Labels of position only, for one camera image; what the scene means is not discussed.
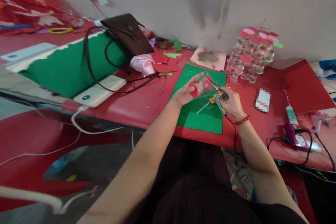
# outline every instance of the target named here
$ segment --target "person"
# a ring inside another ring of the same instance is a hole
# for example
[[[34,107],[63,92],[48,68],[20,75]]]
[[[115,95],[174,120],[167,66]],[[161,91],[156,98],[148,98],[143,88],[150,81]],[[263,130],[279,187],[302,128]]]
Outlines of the person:
[[[257,203],[232,191],[219,146],[171,140],[182,106],[193,99],[188,84],[176,91],[78,224],[308,223],[250,120],[238,128]],[[229,97],[220,101],[223,109],[236,121],[246,118],[239,94],[221,89]]]

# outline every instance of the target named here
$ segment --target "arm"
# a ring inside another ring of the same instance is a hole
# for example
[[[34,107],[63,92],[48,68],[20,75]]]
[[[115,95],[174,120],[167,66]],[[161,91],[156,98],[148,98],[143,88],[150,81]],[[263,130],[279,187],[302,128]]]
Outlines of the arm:
[[[203,73],[195,75],[195,82]],[[165,150],[173,136],[182,106],[193,99],[187,83],[168,102],[141,137],[108,188],[79,220],[85,223],[123,223],[151,191]]]
[[[227,87],[221,87],[229,99],[226,102],[220,101],[223,109],[234,116],[236,121],[247,117],[240,103],[239,94]],[[285,182],[268,152],[265,144],[260,139],[250,121],[238,126],[243,146],[244,155],[251,169],[253,184],[260,203],[282,204],[300,215],[307,223],[307,219],[295,204],[290,196]]]

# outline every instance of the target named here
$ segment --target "hand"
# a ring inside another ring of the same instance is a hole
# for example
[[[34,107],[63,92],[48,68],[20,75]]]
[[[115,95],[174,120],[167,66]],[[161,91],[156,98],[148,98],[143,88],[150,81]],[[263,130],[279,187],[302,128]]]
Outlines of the hand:
[[[203,75],[204,73],[202,72],[192,77],[187,84],[185,84],[183,87],[181,87],[179,90],[176,91],[176,93],[173,95],[171,99],[176,101],[177,104],[181,107],[190,102],[193,99],[193,96],[190,94],[190,92],[194,91],[195,87],[188,87],[188,85],[190,82],[195,83]]]
[[[242,104],[240,103],[239,94],[236,92],[233,92],[228,87],[220,87],[219,89],[223,90],[225,93],[227,93],[229,99],[227,101],[219,100],[220,105],[222,106],[225,111],[233,115],[236,119],[236,121],[243,120],[247,115],[243,111]]]

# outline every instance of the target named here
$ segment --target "small pot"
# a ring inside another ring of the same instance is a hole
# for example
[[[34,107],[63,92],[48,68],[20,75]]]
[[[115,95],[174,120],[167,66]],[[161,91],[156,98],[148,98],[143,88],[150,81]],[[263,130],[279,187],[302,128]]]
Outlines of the small pot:
[[[165,49],[167,47],[167,41],[163,38],[156,38],[155,43],[160,49]]]

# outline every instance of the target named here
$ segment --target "left hand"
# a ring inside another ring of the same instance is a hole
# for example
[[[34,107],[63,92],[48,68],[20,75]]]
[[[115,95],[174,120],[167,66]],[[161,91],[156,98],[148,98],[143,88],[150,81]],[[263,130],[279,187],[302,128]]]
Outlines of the left hand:
[[[195,83],[203,75],[204,73],[202,72],[192,77],[187,84],[185,84],[183,87],[181,87],[179,90],[176,91],[176,93],[173,95],[171,99],[176,101],[177,104],[179,104],[181,107],[190,102],[191,100],[193,100],[193,96],[190,94],[190,92],[194,91],[195,87],[188,87],[188,85],[190,82]]]

